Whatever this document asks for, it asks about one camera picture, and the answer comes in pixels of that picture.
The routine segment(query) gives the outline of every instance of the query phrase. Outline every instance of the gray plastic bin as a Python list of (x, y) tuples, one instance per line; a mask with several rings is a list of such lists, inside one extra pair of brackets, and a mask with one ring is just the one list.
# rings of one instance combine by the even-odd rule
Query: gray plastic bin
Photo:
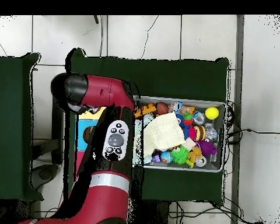
[(205, 110), (208, 107), (216, 107), (219, 110), (219, 116), (214, 120), (209, 120), (206, 118), (205, 123), (212, 123), (214, 129), (218, 132), (218, 138), (216, 142), (213, 144), (217, 145), (218, 151), (216, 155), (212, 155), (207, 157), (207, 164), (204, 167), (198, 167), (194, 165), (194, 167), (188, 168), (187, 165), (179, 165), (177, 163), (171, 162), (169, 164), (165, 164), (163, 162), (157, 163), (148, 163), (144, 165), (144, 168), (150, 169), (167, 169), (167, 170), (184, 170), (187, 172), (195, 171), (195, 172), (213, 172), (217, 173), (223, 169), (224, 164), (224, 154), (225, 154), (225, 136), (226, 136), (226, 122), (227, 122), (227, 105), (223, 102), (217, 101), (201, 101), (201, 100), (183, 100), (183, 99), (171, 99), (171, 98), (160, 98), (160, 97), (149, 97), (149, 96), (141, 96), (141, 99), (138, 99), (134, 96), (135, 102), (139, 101), (144, 105), (149, 103), (156, 104), (157, 102), (164, 102), (166, 104), (182, 102), (185, 106), (194, 106), (195, 110), (205, 113)]

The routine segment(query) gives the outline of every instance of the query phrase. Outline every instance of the toy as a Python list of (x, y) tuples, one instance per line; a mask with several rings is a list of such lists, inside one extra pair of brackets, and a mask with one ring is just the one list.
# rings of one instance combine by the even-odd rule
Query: toy
[(161, 160), (160, 160), (159, 154), (156, 154), (156, 155), (152, 156), (152, 162), (160, 162), (160, 161)]
[(197, 125), (202, 125), (205, 122), (205, 117), (203, 113), (200, 113), (199, 111), (195, 111), (193, 114), (193, 121)]
[(179, 148), (179, 145), (174, 146), (174, 147), (172, 147), (172, 148), (169, 148), (168, 150), (169, 150), (169, 151), (172, 151), (173, 149), (177, 149), (177, 148)]
[(179, 113), (179, 110), (182, 108), (182, 103), (181, 102), (175, 102), (174, 104), (171, 104), (170, 106), (169, 106), (169, 112), (171, 113), (171, 112), (175, 112), (176, 114), (178, 114)]
[(209, 120), (214, 120), (217, 116), (219, 116), (219, 110), (216, 107), (209, 107), (205, 110), (205, 116)]
[(183, 114), (184, 120), (191, 120), (192, 119), (192, 114), (191, 113), (185, 113)]
[(196, 139), (196, 130), (193, 127), (190, 127), (189, 129), (189, 138), (192, 140)]
[(208, 123), (204, 125), (205, 128), (205, 138), (210, 141), (215, 141), (218, 137), (217, 131), (214, 129), (212, 124)]
[(158, 102), (156, 104), (156, 111), (157, 111), (158, 115), (162, 115), (162, 114), (168, 113), (169, 112), (169, 108), (168, 108), (168, 106), (165, 103)]
[(156, 111), (156, 107), (152, 103), (149, 103), (147, 106), (142, 107), (142, 114), (141, 114), (140, 108), (137, 109), (136, 113), (134, 113), (134, 114), (135, 114), (136, 118), (139, 118), (140, 116), (142, 116), (144, 114), (152, 113), (154, 111)]
[(211, 142), (197, 141), (196, 143), (200, 146), (202, 154), (205, 157), (208, 157), (210, 155), (215, 155), (217, 153), (217, 147), (214, 146)]
[(181, 115), (184, 115), (186, 113), (193, 114), (194, 111), (195, 111), (195, 107), (182, 106), (179, 113)]
[(189, 166), (190, 168), (193, 168), (193, 167), (194, 167), (194, 163), (193, 163), (192, 161), (190, 161), (190, 160), (187, 160), (187, 161), (186, 161), (186, 164), (188, 164), (188, 166)]
[(165, 151), (161, 153), (161, 161), (164, 163), (170, 163), (173, 161), (173, 155), (171, 152)]
[(202, 157), (201, 149), (199, 147), (193, 147), (192, 150), (188, 154), (187, 164), (193, 168), (194, 163), (197, 159)]
[(194, 126), (196, 131), (195, 141), (202, 141), (205, 139), (205, 128), (203, 126)]
[(202, 155), (200, 158), (196, 158), (195, 164), (197, 167), (204, 167), (207, 163), (207, 159)]
[(181, 145), (183, 145), (188, 151), (190, 151), (193, 147), (195, 147), (196, 143), (191, 138), (187, 138), (185, 140), (185, 143), (182, 143)]
[(183, 145), (181, 145), (176, 150), (171, 152), (173, 161), (179, 165), (185, 164), (188, 159), (189, 150), (187, 150)]
[(193, 129), (192, 120), (184, 120), (184, 117), (180, 114), (176, 114), (179, 125), (184, 132), (184, 139), (190, 137), (192, 140), (196, 138), (196, 130)]
[(202, 156), (201, 149), (199, 147), (193, 147), (192, 150), (188, 154), (188, 159), (195, 163), (196, 158), (200, 158)]

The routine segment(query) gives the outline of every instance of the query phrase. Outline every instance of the orange toy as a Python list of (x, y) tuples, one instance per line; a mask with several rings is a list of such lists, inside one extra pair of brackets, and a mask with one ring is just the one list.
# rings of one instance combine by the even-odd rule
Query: orange toy
[(188, 107), (188, 106), (182, 105), (181, 109), (180, 109), (180, 114), (181, 115), (185, 115), (185, 113), (193, 114), (194, 111), (195, 111), (195, 107)]
[[(152, 103), (149, 103), (147, 106), (143, 106), (142, 107), (142, 115), (145, 115), (147, 113), (152, 113), (153, 111), (156, 111), (156, 107), (152, 104)], [(137, 109), (136, 113), (135, 114), (135, 117), (136, 118), (139, 118), (141, 117), (141, 109)]]

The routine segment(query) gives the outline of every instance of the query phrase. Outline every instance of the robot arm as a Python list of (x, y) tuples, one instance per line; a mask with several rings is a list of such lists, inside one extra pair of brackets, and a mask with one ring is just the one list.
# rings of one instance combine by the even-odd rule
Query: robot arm
[(59, 74), (51, 83), (53, 96), (65, 109), (83, 112), (106, 106), (89, 138), (79, 177), (69, 203), (82, 203), (78, 213), (57, 219), (29, 219), (19, 224), (126, 224), (134, 139), (134, 101), (127, 83), (93, 75)]

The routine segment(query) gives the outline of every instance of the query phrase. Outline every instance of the green table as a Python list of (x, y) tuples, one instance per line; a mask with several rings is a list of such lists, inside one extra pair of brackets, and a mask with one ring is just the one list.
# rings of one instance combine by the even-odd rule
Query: green table
[[(138, 85), (142, 96), (225, 102), (227, 58), (216, 61), (182, 61), (86, 57), (81, 49), (71, 56), (71, 71), (118, 78)], [(71, 115), (70, 151), (75, 145), (75, 115)], [(69, 156), (69, 178), (73, 156)], [(219, 173), (145, 169), (144, 200), (222, 201), (222, 171)], [(73, 181), (69, 179), (68, 187)]]
[(32, 160), (30, 71), (39, 54), (0, 57), (0, 199), (42, 200), (29, 184)]

